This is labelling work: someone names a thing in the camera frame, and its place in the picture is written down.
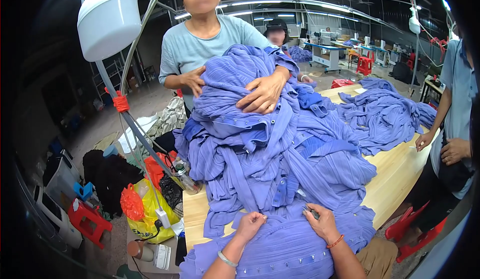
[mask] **hand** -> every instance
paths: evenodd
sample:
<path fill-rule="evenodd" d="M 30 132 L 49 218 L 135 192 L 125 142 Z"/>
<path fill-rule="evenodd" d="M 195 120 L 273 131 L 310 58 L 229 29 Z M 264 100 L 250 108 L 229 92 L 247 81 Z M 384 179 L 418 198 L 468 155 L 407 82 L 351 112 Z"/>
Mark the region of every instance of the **hand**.
<path fill-rule="evenodd" d="M 463 158 L 470 157 L 470 142 L 461 138 L 447 139 L 448 144 L 441 148 L 442 162 L 452 165 Z"/>
<path fill-rule="evenodd" d="M 435 132 L 430 131 L 425 134 L 421 134 L 418 138 L 417 141 L 415 142 L 415 145 L 417 146 L 417 152 L 420 152 L 423 150 L 427 145 L 432 143 L 433 138 L 435 137 Z"/>
<path fill-rule="evenodd" d="M 302 83 L 313 83 L 314 80 L 312 80 L 309 76 L 303 77 Z"/>
<path fill-rule="evenodd" d="M 246 245 L 257 234 L 258 229 L 267 223 L 267 216 L 258 212 L 250 212 L 242 216 L 234 239 Z"/>
<path fill-rule="evenodd" d="M 245 86 L 247 90 L 256 88 L 255 91 L 239 100 L 237 108 L 249 104 L 243 109 L 243 113 L 255 112 L 264 115 L 272 113 L 284 86 L 285 80 L 279 75 L 273 74 L 269 77 L 256 78 Z"/>
<path fill-rule="evenodd" d="M 205 69 L 206 66 L 204 65 L 187 73 L 179 75 L 180 83 L 190 87 L 195 97 L 201 95 L 202 86 L 205 86 L 204 80 L 200 78 L 201 74 L 205 72 Z"/>
<path fill-rule="evenodd" d="M 337 241 L 340 238 L 340 233 L 336 228 L 333 212 L 327 208 L 312 203 L 308 203 L 307 207 L 314 210 L 320 216 L 318 220 L 316 220 L 310 211 L 303 211 L 303 215 L 307 217 L 307 220 L 315 233 L 323 238 L 327 244 L 333 244 Z"/>

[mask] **gray shirt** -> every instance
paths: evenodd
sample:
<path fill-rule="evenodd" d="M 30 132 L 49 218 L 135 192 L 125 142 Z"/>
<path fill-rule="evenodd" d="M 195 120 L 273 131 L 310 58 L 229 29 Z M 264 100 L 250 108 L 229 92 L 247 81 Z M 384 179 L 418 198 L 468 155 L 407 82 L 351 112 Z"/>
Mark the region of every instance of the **gray shirt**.
<path fill-rule="evenodd" d="M 199 38 L 185 27 L 177 24 L 166 31 L 162 42 L 159 81 L 165 83 L 170 75 L 179 75 L 205 64 L 215 56 L 221 56 L 233 44 L 251 45 L 259 48 L 276 47 L 248 22 L 233 16 L 217 15 L 220 31 L 212 38 Z M 192 91 L 182 89 L 183 100 L 191 111 L 194 107 Z"/>
<path fill-rule="evenodd" d="M 463 41 L 452 40 L 448 42 L 447 53 L 445 54 L 444 65 L 440 75 L 440 81 L 452 91 L 452 105 L 444 120 L 444 130 L 447 138 L 461 138 L 470 140 L 470 112 L 472 99 L 478 92 L 477 81 L 475 80 L 475 69 L 470 67 L 466 58 Z M 440 169 L 442 149 L 442 134 L 432 144 L 430 159 L 435 174 L 438 176 Z M 462 159 L 469 170 L 475 170 L 471 159 Z M 472 185 L 473 177 L 468 179 L 464 188 L 453 195 L 462 199 Z"/>

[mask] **yellow plastic bag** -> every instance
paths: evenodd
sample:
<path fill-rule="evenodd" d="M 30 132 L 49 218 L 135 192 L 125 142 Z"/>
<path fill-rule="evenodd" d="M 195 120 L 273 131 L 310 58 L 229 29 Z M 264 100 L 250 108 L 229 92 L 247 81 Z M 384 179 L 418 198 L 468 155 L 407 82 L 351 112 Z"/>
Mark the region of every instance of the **yellow plastic bag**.
<path fill-rule="evenodd" d="M 157 220 L 157 215 L 155 214 L 155 208 L 158 206 L 157 200 L 154 195 L 154 191 L 157 193 L 159 196 L 159 202 L 160 205 L 162 206 L 162 209 L 166 212 L 167 216 L 169 217 L 168 220 L 170 221 L 171 224 L 176 224 L 179 222 L 178 216 L 173 213 L 172 209 L 170 206 L 166 203 L 165 199 L 163 198 L 162 194 L 159 192 L 158 189 L 152 188 L 152 184 L 150 184 L 150 181 L 147 179 L 143 179 L 136 183 L 134 185 L 135 191 L 138 193 L 139 192 L 139 186 L 148 186 L 148 191 L 142 198 L 143 202 L 143 211 L 145 214 L 145 217 L 142 218 L 139 221 L 134 221 L 132 219 L 129 219 L 127 217 L 128 224 L 130 226 L 130 229 L 138 235 L 140 238 L 149 238 L 152 237 L 153 235 L 156 234 L 156 227 L 154 222 Z M 160 227 L 160 232 L 159 234 L 150 240 L 148 240 L 151 243 L 160 243 L 164 240 L 169 239 L 170 237 L 175 236 L 175 233 L 173 232 L 172 228 L 165 229 L 163 227 Z"/>

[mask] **khaki pants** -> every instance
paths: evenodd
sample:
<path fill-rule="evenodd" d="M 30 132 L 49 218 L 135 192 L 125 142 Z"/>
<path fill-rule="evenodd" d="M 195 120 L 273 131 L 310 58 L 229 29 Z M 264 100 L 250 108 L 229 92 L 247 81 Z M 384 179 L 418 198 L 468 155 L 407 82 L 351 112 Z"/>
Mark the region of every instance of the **khaki pants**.
<path fill-rule="evenodd" d="M 390 279 L 397 253 L 398 248 L 393 242 L 374 237 L 368 246 L 357 254 L 357 258 L 365 270 L 367 279 Z M 337 279 L 337 276 L 334 274 L 331 279 Z"/>

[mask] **blue garment pile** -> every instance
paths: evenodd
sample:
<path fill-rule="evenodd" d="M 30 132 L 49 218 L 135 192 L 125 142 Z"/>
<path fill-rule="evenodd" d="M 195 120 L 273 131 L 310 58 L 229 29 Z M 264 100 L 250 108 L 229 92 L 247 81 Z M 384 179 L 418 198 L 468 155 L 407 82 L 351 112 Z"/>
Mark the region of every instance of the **blue garment pile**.
<path fill-rule="evenodd" d="M 288 54 L 292 59 L 297 62 L 310 62 L 312 59 L 312 52 L 309 50 L 303 50 L 299 46 L 294 45 L 288 49 Z"/>
<path fill-rule="evenodd" d="M 353 46 L 353 43 L 350 40 L 347 40 L 347 41 L 343 42 L 343 45 Z"/>
<path fill-rule="evenodd" d="M 362 158 L 355 132 L 333 104 L 328 111 L 321 104 L 329 101 L 290 78 L 273 113 L 243 113 L 235 107 L 250 93 L 244 87 L 271 75 L 276 59 L 288 61 L 285 57 L 233 45 L 206 63 L 203 93 L 194 100 L 185 127 L 174 135 L 178 154 L 190 162 L 189 175 L 205 183 L 210 209 L 204 236 L 213 240 L 188 253 L 180 265 L 181 278 L 201 278 L 235 234 L 222 237 L 229 222 L 236 228 L 242 208 L 268 219 L 245 247 L 237 277 L 333 274 L 326 242 L 302 215 L 307 202 L 334 211 L 337 228 L 353 252 L 375 234 L 375 213 L 360 204 L 376 167 Z M 298 72 L 293 62 L 288 68 Z"/>
<path fill-rule="evenodd" d="M 433 125 L 435 109 L 403 97 L 390 82 L 365 78 L 359 83 L 369 90 L 355 97 L 339 93 L 346 103 L 337 109 L 340 118 L 354 129 L 363 154 L 391 150 L 412 140 L 415 132 L 422 134 L 420 125 L 426 128 Z"/>

